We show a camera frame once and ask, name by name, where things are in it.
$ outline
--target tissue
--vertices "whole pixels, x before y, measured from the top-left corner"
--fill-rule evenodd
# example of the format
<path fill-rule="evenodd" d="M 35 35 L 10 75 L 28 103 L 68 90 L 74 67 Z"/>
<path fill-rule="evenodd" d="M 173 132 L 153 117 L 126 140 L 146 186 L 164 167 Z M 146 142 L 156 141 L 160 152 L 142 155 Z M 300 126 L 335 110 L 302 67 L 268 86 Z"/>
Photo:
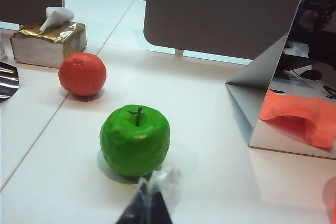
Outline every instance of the tissue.
<path fill-rule="evenodd" d="M 69 9 L 64 7 L 47 7 L 46 8 L 46 21 L 41 25 L 40 34 L 53 25 L 61 25 L 66 21 L 73 20 L 74 14 Z"/>

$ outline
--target white table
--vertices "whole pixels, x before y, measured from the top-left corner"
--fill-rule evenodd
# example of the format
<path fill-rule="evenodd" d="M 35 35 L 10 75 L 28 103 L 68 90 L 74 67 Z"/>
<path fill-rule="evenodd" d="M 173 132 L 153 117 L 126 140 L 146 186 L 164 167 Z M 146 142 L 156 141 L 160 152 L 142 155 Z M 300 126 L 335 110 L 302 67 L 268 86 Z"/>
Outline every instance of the white table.
<path fill-rule="evenodd" d="M 1 29 L 8 63 L 17 67 L 20 78 L 18 91 L 1 103 L 1 189 L 68 94 L 59 84 L 58 69 L 14 60 L 9 42 L 13 32 Z M 98 53 L 102 45 L 88 41 L 85 51 Z"/>
<path fill-rule="evenodd" d="M 131 47 L 103 45 L 104 89 L 64 101 L 3 188 L 3 223 L 116 221 L 136 185 L 108 168 L 99 130 L 129 103 L 170 122 L 163 166 L 182 174 L 175 224 L 330 223 L 335 161 L 247 146 L 248 122 L 224 87 L 243 66 Z"/>
<path fill-rule="evenodd" d="M 83 1 L 90 6 L 89 9 L 82 4 Z M 85 51 L 99 52 L 132 2 L 65 0 L 66 7 L 75 14 L 74 20 L 86 24 L 88 45 Z M 1 29 L 8 63 L 16 65 L 20 77 L 19 90 L 1 103 L 1 189 L 68 94 L 59 84 L 58 69 L 15 62 L 9 41 L 13 32 Z"/>

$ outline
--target green apple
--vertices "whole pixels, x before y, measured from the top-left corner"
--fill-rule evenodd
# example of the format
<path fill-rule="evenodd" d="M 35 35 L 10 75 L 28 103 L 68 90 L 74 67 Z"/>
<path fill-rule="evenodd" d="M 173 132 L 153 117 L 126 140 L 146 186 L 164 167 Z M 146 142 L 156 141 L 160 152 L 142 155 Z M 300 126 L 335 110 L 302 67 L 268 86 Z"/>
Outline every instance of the green apple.
<path fill-rule="evenodd" d="M 169 123 L 159 111 L 126 105 L 115 110 L 104 122 L 100 147 L 106 162 L 117 173 L 142 176 L 162 164 L 169 138 Z"/>

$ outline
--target plastic bag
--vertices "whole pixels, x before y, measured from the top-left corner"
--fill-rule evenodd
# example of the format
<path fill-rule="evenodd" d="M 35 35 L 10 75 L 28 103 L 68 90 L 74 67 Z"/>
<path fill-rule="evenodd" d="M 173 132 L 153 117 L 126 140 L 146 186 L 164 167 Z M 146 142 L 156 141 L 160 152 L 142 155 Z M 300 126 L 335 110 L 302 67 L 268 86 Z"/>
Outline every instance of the plastic bag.
<path fill-rule="evenodd" d="M 180 173 L 165 168 L 154 171 L 147 182 L 139 179 L 133 199 L 116 224 L 172 224 L 170 213 L 181 199 Z"/>

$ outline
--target red fruit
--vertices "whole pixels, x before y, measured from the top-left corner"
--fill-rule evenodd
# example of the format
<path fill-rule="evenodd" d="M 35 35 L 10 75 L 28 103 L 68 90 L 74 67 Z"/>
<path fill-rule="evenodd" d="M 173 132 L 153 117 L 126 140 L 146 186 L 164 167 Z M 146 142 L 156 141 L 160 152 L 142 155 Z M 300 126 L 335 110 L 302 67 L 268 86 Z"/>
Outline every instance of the red fruit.
<path fill-rule="evenodd" d="M 106 80 L 106 68 L 97 55 L 75 52 L 62 62 L 58 78 L 63 88 L 72 94 L 96 94 Z"/>

